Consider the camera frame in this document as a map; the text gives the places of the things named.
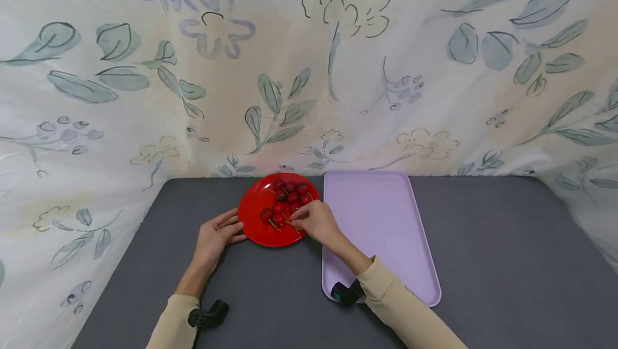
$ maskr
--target fabric backdrop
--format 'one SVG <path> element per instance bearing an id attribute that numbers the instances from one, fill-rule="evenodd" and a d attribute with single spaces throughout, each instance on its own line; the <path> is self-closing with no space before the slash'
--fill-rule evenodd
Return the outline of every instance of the fabric backdrop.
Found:
<path id="1" fill-rule="evenodd" d="M 0 4 L 3 349 L 69 348 L 175 177 L 532 175 L 618 269 L 618 0 Z"/>

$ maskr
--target red plate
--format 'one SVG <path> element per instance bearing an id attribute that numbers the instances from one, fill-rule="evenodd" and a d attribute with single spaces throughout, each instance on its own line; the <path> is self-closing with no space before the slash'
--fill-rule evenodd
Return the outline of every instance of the red plate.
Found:
<path id="1" fill-rule="evenodd" d="M 305 236 L 304 231 L 299 231 L 297 234 L 294 227 L 289 224 L 280 227 L 281 232 L 279 232 L 270 224 L 264 224 L 260 219 L 260 212 L 264 208 L 272 208 L 276 202 L 274 193 L 271 192 L 274 191 L 272 184 L 276 179 L 283 179 L 285 182 L 305 182 L 309 186 L 309 194 L 314 199 L 319 199 L 318 191 L 313 184 L 297 174 L 277 173 L 268 175 L 254 183 L 240 200 L 238 219 L 245 224 L 243 232 L 247 235 L 247 238 L 266 247 L 288 246 Z M 288 208 L 286 208 L 284 214 L 286 218 L 290 219 L 289 206 L 286 204 L 286 207 Z"/>

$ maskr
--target beige sleeve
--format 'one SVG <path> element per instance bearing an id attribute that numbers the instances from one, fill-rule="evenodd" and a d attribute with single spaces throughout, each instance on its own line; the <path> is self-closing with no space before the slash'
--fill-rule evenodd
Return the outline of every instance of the beige sleeve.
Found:
<path id="1" fill-rule="evenodd" d="M 410 349 L 463 349 L 463 342 L 377 258 L 358 276 L 365 303 Z"/>
<path id="2" fill-rule="evenodd" d="M 174 294 L 157 322 L 146 349 L 191 349 L 197 328 L 188 323 L 193 309 L 200 308 L 194 296 Z"/>

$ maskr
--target gray table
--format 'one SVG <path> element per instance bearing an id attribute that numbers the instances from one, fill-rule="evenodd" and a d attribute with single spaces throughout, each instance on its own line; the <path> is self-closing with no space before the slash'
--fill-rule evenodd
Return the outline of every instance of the gray table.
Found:
<path id="1" fill-rule="evenodd" d="M 322 194 L 322 178 L 311 179 Z M 617 348 L 618 276 L 541 183 L 413 177 L 443 297 L 434 309 L 470 348 Z M 73 348 L 143 348 L 205 220 L 255 179 L 179 179 L 156 198 Z M 321 248 L 251 242 L 224 253 L 204 307 L 231 310 L 197 348 L 404 348 L 365 307 L 320 287 Z"/>

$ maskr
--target person's left hand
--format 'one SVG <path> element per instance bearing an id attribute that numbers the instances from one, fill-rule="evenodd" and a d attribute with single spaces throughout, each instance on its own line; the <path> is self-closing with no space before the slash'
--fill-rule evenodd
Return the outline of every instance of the person's left hand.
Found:
<path id="1" fill-rule="evenodd" d="M 200 227 L 191 265 L 207 270 L 210 275 L 217 267 L 225 245 L 240 242 L 247 238 L 247 235 L 244 234 L 236 235 L 244 226 L 242 222 L 238 221 L 237 214 L 238 208 L 234 208 L 208 220 Z"/>

